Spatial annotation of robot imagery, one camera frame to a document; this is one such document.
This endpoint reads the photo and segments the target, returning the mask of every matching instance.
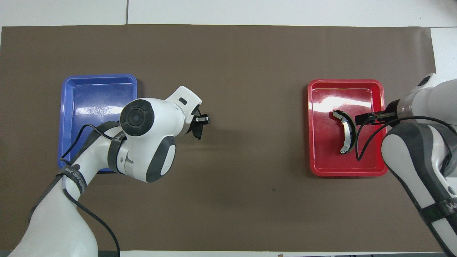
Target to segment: red plastic tray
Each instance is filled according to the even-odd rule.
[[[355,148],[341,154],[344,129],[331,114],[342,110],[353,119],[358,114],[384,109],[384,89],[377,80],[313,80],[308,85],[309,158],[311,170],[322,177],[381,176],[387,172],[381,156],[386,130],[370,142],[362,160]],[[359,135],[359,152],[380,125],[365,125]]]

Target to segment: robotic arm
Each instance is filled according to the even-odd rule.
[[[382,144],[384,162],[448,256],[457,256],[456,97],[457,80],[438,84],[436,75],[430,74],[385,111],[368,114],[378,122],[425,116],[450,125],[426,119],[393,123]]]
[[[98,256],[95,236],[72,201],[103,168],[144,182],[164,176],[175,157],[175,137],[192,131],[200,139],[202,126],[209,123],[209,116],[198,110],[201,103],[181,86],[165,100],[136,99],[123,108],[119,123],[94,129],[40,197],[25,235],[9,256]]]

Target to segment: blue tray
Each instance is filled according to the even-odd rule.
[[[137,98],[137,80],[130,74],[71,76],[62,83],[60,127],[58,140],[59,168],[65,163],[60,157],[70,148],[81,127],[90,123],[117,121],[122,108]],[[76,146],[65,157],[67,160],[79,151],[91,132],[85,128]]]

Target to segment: cable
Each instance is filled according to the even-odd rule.
[[[116,250],[117,250],[117,257],[121,256],[121,248],[119,247],[119,242],[117,241],[116,236],[114,235],[114,232],[110,229],[110,227],[102,220],[100,219],[97,215],[95,215],[93,212],[89,211],[84,205],[80,204],[78,201],[76,201],[67,191],[66,188],[64,188],[64,194],[68,198],[68,200],[72,201],[76,206],[81,208],[81,210],[85,211],[87,214],[92,216],[92,218],[96,219],[98,222],[100,222],[106,230],[110,233],[111,237],[113,237],[114,243],[116,244]]]
[[[64,153],[64,155],[62,155],[62,157],[60,157],[60,161],[63,161],[63,162],[64,162],[65,164],[67,164],[67,165],[71,165],[71,163],[70,163],[69,161],[67,161],[66,159],[64,159],[64,158],[65,158],[65,156],[67,156],[67,154],[74,148],[74,146],[76,145],[76,143],[77,143],[78,140],[80,139],[80,137],[81,137],[81,135],[82,135],[82,133],[83,133],[83,130],[84,130],[85,128],[87,128],[87,127],[93,128],[98,134],[100,134],[101,136],[103,136],[103,137],[105,137],[105,138],[107,138],[107,139],[109,139],[109,140],[112,140],[112,139],[113,139],[112,137],[110,137],[110,136],[106,135],[105,133],[99,131],[94,125],[92,125],[92,124],[84,124],[84,125],[81,127],[81,129],[80,129],[80,131],[79,131],[79,133],[78,133],[78,136],[76,136],[76,139],[74,140],[73,144],[71,144],[70,148],[68,148],[68,150]]]
[[[360,135],[360,131],[362,130],[363,126],[365,126],[367,123],[368,123],[368,119],[365,120],[359,127],[358,131],[357,131],[357,135],[356,135],[356,145],[355,145],[355,148],[356,148],[356,158],[357,158],[357,161],[360,161],[363,157],[363,154],[365,153],[365,150],[367,149],[367,146],[368,144],[370,143],[370,141],[374,138],[374,136],[379,132],[381,131],[383,128],[389,126],[390,124],[394,123],[394,122],[397,122],[397,121],[402,121],[402,120],[408,120],[408,119],[426,119],[426,120],[431,120],[431,121],[434,121],[434,122],[438,122],[444,126],[446,126],[448,129],[450,129],[455,135],[457,135],[457,132],[456,130],[451,126],[449,125],[448,123],[442,121],[442,120],[439,120],[439,119],[436,119],[436,118],[431,118],[431,117],[427,117],[427,116],[411,116],[411,117],[404,117],[404,118],[397,118],[397,119],[393,119],[389,122],[386,122],[383,126],[379,127],[378,129],[376,129],[375,132],[373,132],[373,134],[371,134],[371,136],[367,139],[367,141],[365,142],[365,145],[363,146],[362,148],[362,152],[360,152],[360,155],[359,155],[359,147],[358,147],[358,144],[359,144],[359,135]]]

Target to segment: brown table surface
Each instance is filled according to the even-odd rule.
[[[57,172],[62,81],[131,73],[139,96],[192,89],[203,139],[177,139],[152,184],[97,175],[80,201],[122,250],[440,251],[400,183],[311,173],[303,90],[319,78],[376,79],[389,103],[435,71],[421,27],[122,25],[4,27],[0,51],[0,249]],[[99,249],[104,228],[83,214]]]

